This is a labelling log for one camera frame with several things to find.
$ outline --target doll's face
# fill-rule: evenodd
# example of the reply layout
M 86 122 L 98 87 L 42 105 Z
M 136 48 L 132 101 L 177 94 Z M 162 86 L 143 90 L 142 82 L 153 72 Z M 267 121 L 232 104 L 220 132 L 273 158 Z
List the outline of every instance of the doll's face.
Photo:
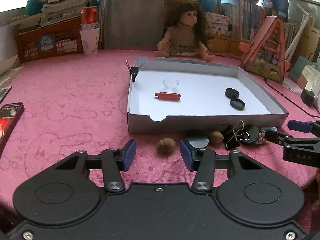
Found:
M 184 25 L 193 26 L 197 23 L 197 11 L 185 12 L 181 15 L 180 22 Z

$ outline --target paper cup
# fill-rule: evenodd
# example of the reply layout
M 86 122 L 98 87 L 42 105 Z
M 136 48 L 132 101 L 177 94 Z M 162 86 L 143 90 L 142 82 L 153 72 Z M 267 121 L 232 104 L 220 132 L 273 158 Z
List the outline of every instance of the paper cup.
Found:
M 86 56 L 98 54 L 100 29 L 80 31 L 83 52 Z

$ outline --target floral skirt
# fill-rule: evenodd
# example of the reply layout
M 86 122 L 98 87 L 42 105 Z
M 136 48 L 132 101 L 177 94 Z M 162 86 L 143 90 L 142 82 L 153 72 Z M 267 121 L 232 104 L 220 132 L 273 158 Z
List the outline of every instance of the floral skirt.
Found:
M 186 56 L 192 57 L 200 53 L 200 48 L 197 46 L 181 46 L 174 45 L 168 42 L 164 48 L 171 56 Z

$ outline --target binder clip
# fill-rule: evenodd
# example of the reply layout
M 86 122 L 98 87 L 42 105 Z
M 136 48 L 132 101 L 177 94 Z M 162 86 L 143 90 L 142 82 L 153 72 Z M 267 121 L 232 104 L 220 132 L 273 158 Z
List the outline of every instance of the binder clip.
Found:
M 226 150 L 230 150 L 232 148 L 237 148 L 240 146 L 240 141 L 248 141 L 250 140 L 250 135 L 247 132 L 243 132 L 238 134 L 240 131 L 244 129 L 244 122 L 239 121 L 236 126 L 229 125 L 225 130 L 221 132 L 223 135 L 223 143 L 225 145 Z
M 140 67 L 130 67 L 127 60 L 125 61 L 125 64 L 126 64 L 127 67 L 128 67 L 129 74 L 130 74 L 130 77 L 132 78 L 132 81 L 135 82 L 135 81 L 136 81 L 136 77 L 137 77 L 140 69 L 141 69 L 141 68 L 143 67 L 143 65 L 144 65 L 144 62 L 142 62 L 142 64 L 141 64 Z

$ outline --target cardboard tray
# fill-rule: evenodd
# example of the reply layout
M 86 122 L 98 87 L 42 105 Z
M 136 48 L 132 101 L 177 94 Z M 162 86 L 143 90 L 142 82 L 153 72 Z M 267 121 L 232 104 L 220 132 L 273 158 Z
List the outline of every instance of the cardboard tray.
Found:
M 280 127 L 288 111 L 243 69 L 202 61 L 137 57 L 141 68 L 130 81 L 127 121 L 129 133 L 183 133 L 189 129 L 222 130 L 239 120 L 257 127 Z M 179 80 L 175 91 L 165 79 Z M 226 88 L 239 91 L 243 111 L 231 107 Z M 157 92 L 181 94 L 178 102 L 162 101 Z

